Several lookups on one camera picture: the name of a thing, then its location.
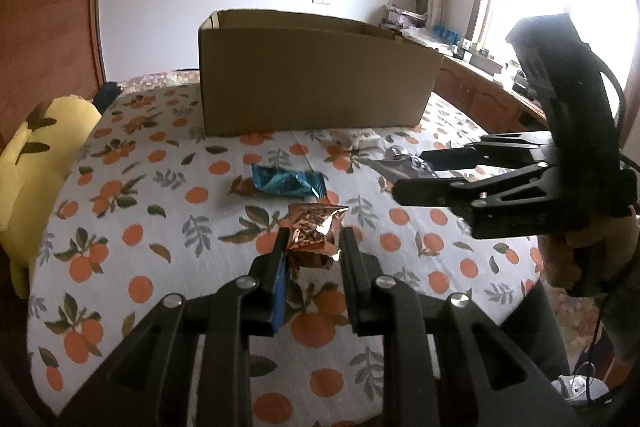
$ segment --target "tablecloth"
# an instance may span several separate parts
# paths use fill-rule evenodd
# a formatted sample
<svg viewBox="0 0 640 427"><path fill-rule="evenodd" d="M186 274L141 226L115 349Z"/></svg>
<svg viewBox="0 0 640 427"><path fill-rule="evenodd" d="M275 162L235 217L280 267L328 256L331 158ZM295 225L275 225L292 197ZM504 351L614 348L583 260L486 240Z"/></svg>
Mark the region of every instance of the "tablecloth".
<svg viewBox="0 0 640 427"><path fill-rule="evenodd" d="M416 127L375 131L416 153L484 134L436 94ZM386 273L430 296L466 292L501 323L539 277L535 238L476 241L446 208L400 208L361 163L367 154L344 150L328 130L206 137L197 84L117 99L76 160L34 261L28 351L44 402L58 413L164 295L213 293L270 251L294 200L256 194L255 162L322 171L328 199L349 206L344 224ZM289 306L274 339L251 339L255 425L350 425L380 413L382 339L352 333L338 264L302 269Z"/></svg>

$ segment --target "yellow plush toy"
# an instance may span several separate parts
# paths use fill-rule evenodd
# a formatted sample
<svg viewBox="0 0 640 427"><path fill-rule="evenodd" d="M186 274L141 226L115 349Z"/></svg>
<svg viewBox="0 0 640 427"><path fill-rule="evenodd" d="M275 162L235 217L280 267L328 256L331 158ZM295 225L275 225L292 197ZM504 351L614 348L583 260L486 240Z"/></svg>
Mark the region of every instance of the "yellow plush toy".
<svg viewBox="0 0 640 427"><path fill-rule="evenodd" d="M100 113L81 98L38 106L0 155L0 245L16 294L29 296L30 263L69 169Z"/></svg>

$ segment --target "cardboard box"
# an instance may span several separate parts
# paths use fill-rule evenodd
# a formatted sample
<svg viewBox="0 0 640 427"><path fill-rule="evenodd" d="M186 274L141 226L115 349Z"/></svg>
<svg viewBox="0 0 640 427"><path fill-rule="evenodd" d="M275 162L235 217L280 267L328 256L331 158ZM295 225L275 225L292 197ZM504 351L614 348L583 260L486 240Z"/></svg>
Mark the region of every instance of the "cardboard box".
<svg viewBox="0 0 640 427"><path fill-rule="evenodd" d="M271 10L213 12L198 42L208 136L415 126L442 63L384 28Z"/></svg>

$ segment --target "floor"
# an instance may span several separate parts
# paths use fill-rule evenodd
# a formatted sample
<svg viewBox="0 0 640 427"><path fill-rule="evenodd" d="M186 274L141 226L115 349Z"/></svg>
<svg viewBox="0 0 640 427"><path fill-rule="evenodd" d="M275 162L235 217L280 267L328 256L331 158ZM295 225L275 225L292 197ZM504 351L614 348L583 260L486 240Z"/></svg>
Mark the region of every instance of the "floor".
<svg viewBox="0 0 640 427"><path fill-rule="evenodd" d="M173 71L148 74L122 83L123 94L140 92L156 87L179 86L199 82L197 71ZM27 302L18 299L9 279L8 259L0 250L0 360L14 383L32 407L43 417L52 418L48 408L40 401L31 381L26 352ZM545 283L564 338L570 365L573 367L581 352L589 346L596 324L598 309L591 299L575 299L564 291Z"/></svg>

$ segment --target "human hand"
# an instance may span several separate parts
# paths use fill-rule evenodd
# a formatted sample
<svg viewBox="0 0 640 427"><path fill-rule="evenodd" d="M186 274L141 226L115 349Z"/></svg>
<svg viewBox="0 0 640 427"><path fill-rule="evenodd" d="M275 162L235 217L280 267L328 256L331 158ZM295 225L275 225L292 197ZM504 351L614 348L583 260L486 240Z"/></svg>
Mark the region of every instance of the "human hand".
<svg viewBox="0 0 640 427"><path fill-rule="evenodd" d="M627 217L595 217L582 230L562 235L541 235L538 248L545 262L551 285L571 289L582 278L580 267L574 262L574 249L590 247L605 240L606 259L600 279L609 281L617 275L636 251L640 227L636 213Z"/></svg>

